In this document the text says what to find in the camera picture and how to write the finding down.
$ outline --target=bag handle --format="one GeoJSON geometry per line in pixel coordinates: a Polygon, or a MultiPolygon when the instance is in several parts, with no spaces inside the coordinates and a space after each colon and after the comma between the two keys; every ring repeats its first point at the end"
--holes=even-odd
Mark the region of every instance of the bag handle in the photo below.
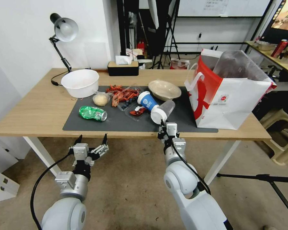
{"type": "Polygon", "coordinates": [[[185,83],[184,83],[187,91],[193,90],[194,87],[195,87],[195,85],[196,85],[196,83],[197,83],[197,81],[199,80],[199,78],[200,78],[201,76],[204,76],[202,72],[198,72],[197,75],[195,76],[195,78],[193,79],[192,83],[191,83],[191,84],[189,83],[189,81],[188,81],[188,76],[189,76],[189,73],[190,73],[191,69],[192,69],[195,65],[197,65],[197,63],[194,63],[194,64],[191,66],[191,68],[190,68],[190,70],[188,71],[188,74],[187,74],[187,79],[185,80],[185,83]]]}

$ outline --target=wooden table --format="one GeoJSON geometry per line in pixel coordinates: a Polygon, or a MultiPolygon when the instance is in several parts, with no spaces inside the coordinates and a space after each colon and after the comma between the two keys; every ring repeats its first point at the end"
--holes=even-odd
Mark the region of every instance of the wooden table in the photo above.
{"type": "Polygon", "coordinates": [[[250,47],[252,47],[252,49],[256,50],[260,54],[262,54],[268,60],[275,63],[279,68],[285,69],[288,72],[288,63],[283,62],[279,58],[271,57],[273,50],[268,50],[268,51],[259,50],[258,47],[255,46],[255,42],[253,42],[253,41],[247,41],[246,44],[248,44],[250,47]]]}
{"type": "MultiPolygon", "coordinates": [[[[0,121],[0,136],[23,136],[47,167],[54,160],[37,137],[103,137],[103,131],[63,131],[62,128],[76,103],[63,87],[51,84],[50,79],[65,69],[52,69],[40,82],[0,121]]],[[[99,85],[146,86],[152,80],[166,80],[183,86],[187,70],[140,70],[139,76],[110,77],[107,72],[99,72],[99,85]]],[[[156,138],[154,132],[110,131],[108,138],[156,138]]],[[[217,133],[180,133],[180,137],[192,139],[229,140],[224,152],[205,177],[209,184],[225,164],[241,140],[269,140],[270,135],[253,114],[250,114],[238,130],[219,130],[217,133]]],[[[60,168],[51,172],[56,176],[60,168]]]]}

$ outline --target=monitor screen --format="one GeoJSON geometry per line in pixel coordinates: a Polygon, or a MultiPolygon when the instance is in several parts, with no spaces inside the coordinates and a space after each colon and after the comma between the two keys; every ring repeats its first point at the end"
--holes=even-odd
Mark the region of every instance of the monitor screen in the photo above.
{"type": "Polygon", "coordinates": [[[288,30],[288,0],[279,7],[273,17],[272,28],[288,30]]]}
{"type": "Polygon", "coordinates": [[[274,44],[278,44],[282,39],[288,40],[288,0],[281,2],[260,38],[274,44]]]}

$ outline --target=white cup lid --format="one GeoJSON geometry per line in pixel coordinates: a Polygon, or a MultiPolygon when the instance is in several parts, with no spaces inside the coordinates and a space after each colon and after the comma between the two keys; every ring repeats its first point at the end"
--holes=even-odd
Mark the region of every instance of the white cup lid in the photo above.
{"type": "Polygon", "coordinates": [[[153,122],[159,125],[161,124],[161,120],[163,120],[163,122],[166,121],[167,115],[162,109],[153,108],[150,113],[150,118],[153,120],[153,122]]]}

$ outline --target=table leg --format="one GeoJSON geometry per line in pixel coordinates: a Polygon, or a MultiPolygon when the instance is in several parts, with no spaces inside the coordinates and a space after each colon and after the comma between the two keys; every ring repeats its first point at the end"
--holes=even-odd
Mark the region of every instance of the table leg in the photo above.
{"type": "Polygon", "coordinates": [[[221,170],[231,154],[235,151],[241,141],[228,141],[224,147],[223,152],[218,156],[209,172],[204,178],[204,181],[209,185],[216,177],[217,173],[221,170]]]}
{"type": "MultiPolygon", "coordinates": [[[[54,160],[37,137],[24,136],[23,138],[31,146],[34,152],[38,155],[38,157],[44,162],[47,167],[51,166],[54,163],[54,160]]],[[[57,176],[57,174],[61,172],[61,169],[57,165],[55,165],[54,167],[52,167],[52,169],[50,169],[50,171],[54,176],[57,176]]]]}

